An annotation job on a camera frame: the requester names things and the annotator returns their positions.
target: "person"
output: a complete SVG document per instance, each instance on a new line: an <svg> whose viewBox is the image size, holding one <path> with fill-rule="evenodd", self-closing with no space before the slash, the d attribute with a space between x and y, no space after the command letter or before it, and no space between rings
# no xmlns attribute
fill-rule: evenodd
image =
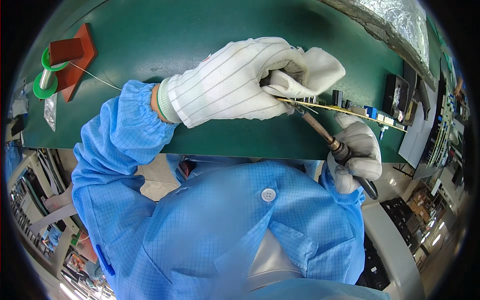
<svg viewBox="0 0 480 300"><path fill-rule="evenodd" d="M378 142L357 117L336 115L336 137L354 158L341 166L329 154L318 183L318 161L169 155L173 172L182 160L196 167L156 203L135 176L179 123L291 113L276 96L318 95L344 74L319 48L263 37L230 42L160 84L130 80L105 102L74 148L72 198L116 297L386 299L353 286L364 268L365 196L352 175L376 180L382 172Z"/></svg>

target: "hand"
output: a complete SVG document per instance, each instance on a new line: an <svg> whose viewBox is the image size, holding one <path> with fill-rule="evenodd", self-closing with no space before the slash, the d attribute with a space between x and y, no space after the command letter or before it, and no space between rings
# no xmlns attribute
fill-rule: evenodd
<svg viewBox="0 0 480 300"><path fill-rule="evenodd" d="M240 42L230 42L183 75L165 79L158 89L158 107L170 122L183 122L188 128L211 119L270 119L293 109L278 101L273 95L314 96L326 90L345 74L341 64L319 48L304 53L279 37L261 37ZM326 53L331 59L325 63ZM310 80L309 64L326 69L328 79ZM331 76L334 61L340 70ZM312 74L318 77L316 68ZM260 87L260 80L272 73L269 86ZM318 90L322 82L324 90ZM313 89L306 88L311 84Z"/></svg>
<svg viewBox="0 0 480 300"><path fill-rule="evenodd" d="M375 134L359 117L336 113L335 120L343 129L335 137L350 147L352 158L342 166L329 153L328 168L336 190L340 194L350 194L360 187L353 175L369 180L379 179L382 174L382 156Z"/></svg>

